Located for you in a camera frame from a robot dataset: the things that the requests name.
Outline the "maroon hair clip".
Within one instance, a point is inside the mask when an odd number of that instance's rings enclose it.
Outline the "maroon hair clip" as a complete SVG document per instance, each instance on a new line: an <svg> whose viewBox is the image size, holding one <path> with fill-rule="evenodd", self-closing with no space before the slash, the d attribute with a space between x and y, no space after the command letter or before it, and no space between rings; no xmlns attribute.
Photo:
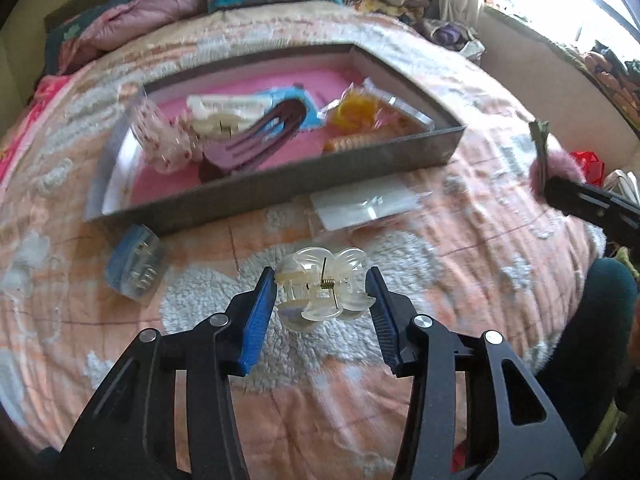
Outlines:
<svg viewBox="0 0 640 480"><path fill-rule="evenodd" d="M205 143L198 178L206 183L257 168L296 136L306 116L301 100L287 99L247 130L227 140Z"/></svg>

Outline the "pink and navy quilt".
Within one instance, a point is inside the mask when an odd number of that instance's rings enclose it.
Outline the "pink and navy quilt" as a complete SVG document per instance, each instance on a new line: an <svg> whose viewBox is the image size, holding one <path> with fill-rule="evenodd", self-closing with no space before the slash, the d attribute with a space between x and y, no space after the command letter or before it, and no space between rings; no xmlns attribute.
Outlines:
<svg viewBox="0 0 640 480"><path fill-rule="evenodd" d="M171 23L202 15L207 0L108 0L47 33L46 75L77 72L91 61Z"/></svg>

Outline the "sheer pink dotted scrunchie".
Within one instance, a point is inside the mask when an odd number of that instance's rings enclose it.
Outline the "sheer pink dotted scrunchie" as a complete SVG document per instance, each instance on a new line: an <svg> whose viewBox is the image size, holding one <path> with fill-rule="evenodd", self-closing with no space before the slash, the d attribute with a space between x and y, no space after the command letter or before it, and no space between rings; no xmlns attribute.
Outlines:
<svg viewBox="0 0 640 480"><path fill-rule="evenodd" d="M191 162L201 162L198 140L180 120L168 119L149 98L129 110L130 128L142 148L145 162L159 174L174 174Z"/></svg>

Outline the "pink cartoon blanket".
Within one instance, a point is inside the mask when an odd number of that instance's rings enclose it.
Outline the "pink cartoon blanket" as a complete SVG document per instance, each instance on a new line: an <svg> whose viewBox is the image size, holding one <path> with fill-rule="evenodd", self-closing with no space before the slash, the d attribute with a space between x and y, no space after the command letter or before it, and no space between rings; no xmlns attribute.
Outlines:
<svg viewBox="0 0 640 480"><path fill-rule="evenodd" d="M70 76L43 76L40 79L26 110L9 128L6 140L1 141L1 182L9 175L10 166L17 159L18 150L25 143L30 126L42 115L69 80Z"/></svg>

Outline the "pink pompom hair clip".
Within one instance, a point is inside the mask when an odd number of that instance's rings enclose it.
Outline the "pink pompom hair clip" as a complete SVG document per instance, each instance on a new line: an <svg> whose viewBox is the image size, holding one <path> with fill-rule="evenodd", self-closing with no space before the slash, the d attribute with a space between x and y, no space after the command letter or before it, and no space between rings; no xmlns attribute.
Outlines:
<svg viewBox="0 0 640 480"><path fill-rule="evenodd" d="M544 203L544 188L552 178L561 178L570 182L586 182L582 168L574 157L564 150L549 150L549 123L535 119L528 124L530 138L533 141L536 158L529 167L529 184L538 203Z"/></svg>

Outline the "red plastic bag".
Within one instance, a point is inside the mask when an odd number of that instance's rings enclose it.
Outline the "red plastic bag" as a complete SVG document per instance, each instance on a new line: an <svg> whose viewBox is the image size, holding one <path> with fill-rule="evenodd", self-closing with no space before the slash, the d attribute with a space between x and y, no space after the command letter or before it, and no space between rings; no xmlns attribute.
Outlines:
<svg viewBox="0 0 640 480"><path fill-rule="evenodd" d="M578 163L585 180L590 185L601 186L605 176L604 162L596 153L590 151L571 152L570 156Z"/></svg>

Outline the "shallow pink-lined cardboard box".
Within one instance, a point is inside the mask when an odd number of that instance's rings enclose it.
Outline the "shallow pink-lined cardboard box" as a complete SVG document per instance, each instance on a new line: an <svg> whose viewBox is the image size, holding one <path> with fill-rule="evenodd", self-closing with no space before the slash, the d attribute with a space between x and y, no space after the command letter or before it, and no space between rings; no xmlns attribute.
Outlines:
<svg viewBox="0 0 640 480"><path fill-rule="evenodd" d="M99 159L84 217L158 235L446 164L462 122L354 44L252 53L140 87Z"/></svg>

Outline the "cream white claw clip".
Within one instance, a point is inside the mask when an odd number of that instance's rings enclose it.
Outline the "cream white claw clip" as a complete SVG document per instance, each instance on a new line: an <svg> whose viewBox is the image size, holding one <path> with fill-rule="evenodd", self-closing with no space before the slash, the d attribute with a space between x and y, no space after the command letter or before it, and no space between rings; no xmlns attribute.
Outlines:
<svg viewBox="0 0 640 480"><path fill-rule="evenodd" d="M186 123L201 138L228 139L258 122L273 106L270 96L192 94Z"/></svg>

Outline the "clear flat plastic bag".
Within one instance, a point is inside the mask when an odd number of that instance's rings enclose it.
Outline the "clear flat plastic bag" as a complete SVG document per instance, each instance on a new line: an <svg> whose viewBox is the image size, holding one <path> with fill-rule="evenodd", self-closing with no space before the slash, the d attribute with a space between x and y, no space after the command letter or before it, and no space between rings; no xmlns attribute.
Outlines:
<svg viewBox="0 0 640 480"><path fill-rule="evenodd" d="M311 194L307 218L329 232L359 228L414 211L421 206L420 198L408 188L332 188Z"/></svg>

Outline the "clear butterfly claw clip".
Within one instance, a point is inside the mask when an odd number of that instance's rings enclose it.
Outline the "clear butterfly claw clip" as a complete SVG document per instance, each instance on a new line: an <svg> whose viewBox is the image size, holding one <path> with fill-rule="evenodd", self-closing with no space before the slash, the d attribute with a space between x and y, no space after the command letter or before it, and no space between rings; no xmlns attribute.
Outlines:
<svg viewBox="0 0 640 480"><path fill-rule="evenodd" d="M359 248L331 252L305 247L277 266L277 314L290 330L308 332L321 323L354 320L374 304L366 292L367 254Z"/></svg>

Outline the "floral laundry basket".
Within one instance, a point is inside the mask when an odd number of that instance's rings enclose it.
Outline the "floral laundry basket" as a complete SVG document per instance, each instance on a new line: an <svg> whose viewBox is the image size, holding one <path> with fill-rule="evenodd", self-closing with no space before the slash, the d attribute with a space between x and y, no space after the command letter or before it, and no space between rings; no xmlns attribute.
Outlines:
<svg viewBox="0 0 640 480"><path fill-rule="evenodd" d="M416 31L432 44L456 52L468 61L480 65L485 46L473 27L459 22L424 18L416 23Z"/></svg>

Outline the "blue small clip box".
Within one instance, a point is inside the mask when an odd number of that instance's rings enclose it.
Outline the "blue small clip box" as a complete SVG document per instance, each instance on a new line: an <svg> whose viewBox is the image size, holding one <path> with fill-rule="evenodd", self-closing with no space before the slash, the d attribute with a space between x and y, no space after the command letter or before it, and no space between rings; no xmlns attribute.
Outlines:
<svg viewBox="0 0 640 480"><path fill-rule="evenodd" d="M130 226L105 267L109 288L138 304L157 291L167 268L166 248L147 226Z"/></svg>

